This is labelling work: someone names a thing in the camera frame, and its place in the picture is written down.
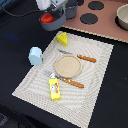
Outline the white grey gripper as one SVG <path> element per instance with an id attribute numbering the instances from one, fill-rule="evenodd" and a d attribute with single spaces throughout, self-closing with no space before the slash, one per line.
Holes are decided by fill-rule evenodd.
<path id="1" fill-rule="evenodd" d="M 63 8 L 68 0 L 36 0 L 38 9 L 41 11 L 56 11 Z"/>

